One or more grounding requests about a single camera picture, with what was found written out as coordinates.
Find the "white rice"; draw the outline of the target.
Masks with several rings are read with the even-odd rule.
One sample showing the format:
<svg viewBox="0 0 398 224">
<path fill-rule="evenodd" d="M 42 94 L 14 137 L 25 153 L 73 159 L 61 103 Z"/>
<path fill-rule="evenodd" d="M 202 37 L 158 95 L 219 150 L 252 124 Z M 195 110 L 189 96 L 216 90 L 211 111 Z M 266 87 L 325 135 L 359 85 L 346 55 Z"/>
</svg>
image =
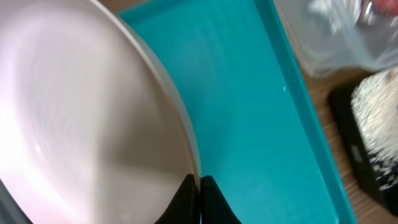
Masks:
<svg viewBox="0 0 398 224">
<path fill-rule="evenodd" d="M 351 109 L 379 190 L 397 185 L 397 68 L 363 79 Z"/>
</svg>

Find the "red snack wrapper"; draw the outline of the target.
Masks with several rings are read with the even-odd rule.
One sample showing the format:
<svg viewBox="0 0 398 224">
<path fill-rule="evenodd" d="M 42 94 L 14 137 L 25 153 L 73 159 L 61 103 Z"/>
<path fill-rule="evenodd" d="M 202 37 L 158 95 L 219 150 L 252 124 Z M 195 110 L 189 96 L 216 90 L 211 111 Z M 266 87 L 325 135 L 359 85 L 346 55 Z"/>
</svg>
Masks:
<svg viewBox="0 0 398 224">
<path fill-rule="evenodd" d="M 397 0 L 361 0 L 359 22 L 366 25 L 397 25 Z"/>
</svg>

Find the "large pink plate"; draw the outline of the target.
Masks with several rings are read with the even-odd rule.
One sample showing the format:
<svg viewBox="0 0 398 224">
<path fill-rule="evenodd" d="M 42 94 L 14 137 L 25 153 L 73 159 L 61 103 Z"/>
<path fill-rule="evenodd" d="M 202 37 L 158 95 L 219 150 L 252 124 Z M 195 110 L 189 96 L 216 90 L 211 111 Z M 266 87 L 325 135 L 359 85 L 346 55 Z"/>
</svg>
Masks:
<svg viewBox="0 0 398 224">
<path fill-rule="evenodd" d="M 32 223 L 155 223 L 200 156 L 183 100 L 99 1 L 1 2 L 1 182 Z"/>
</svg>

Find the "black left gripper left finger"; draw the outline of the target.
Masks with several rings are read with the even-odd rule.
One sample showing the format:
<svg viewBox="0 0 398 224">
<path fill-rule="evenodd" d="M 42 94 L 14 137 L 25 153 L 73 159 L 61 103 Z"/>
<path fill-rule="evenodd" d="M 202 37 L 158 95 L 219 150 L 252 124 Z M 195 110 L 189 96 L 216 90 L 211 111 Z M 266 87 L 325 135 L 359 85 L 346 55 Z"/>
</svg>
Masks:
<svg viewBox="0 0 398 224">
<path fill-rule="evenodd" d="M 199 224 L 198 189 L 193 174 L 186 175 L 155 224 Z"/>
</svg>

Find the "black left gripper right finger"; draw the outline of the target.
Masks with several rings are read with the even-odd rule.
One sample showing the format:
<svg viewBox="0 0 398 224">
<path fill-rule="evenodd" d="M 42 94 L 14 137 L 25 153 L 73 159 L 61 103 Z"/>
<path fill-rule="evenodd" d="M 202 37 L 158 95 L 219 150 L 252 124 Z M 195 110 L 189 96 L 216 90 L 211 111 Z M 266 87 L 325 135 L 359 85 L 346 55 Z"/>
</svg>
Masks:
<svg viewBox="0 0 398 224">
<path fill-rule="evenodd" d="M 202 224 L 241 224 L 210 175 L 201 178 L 200 207 Z"/>
</svg>

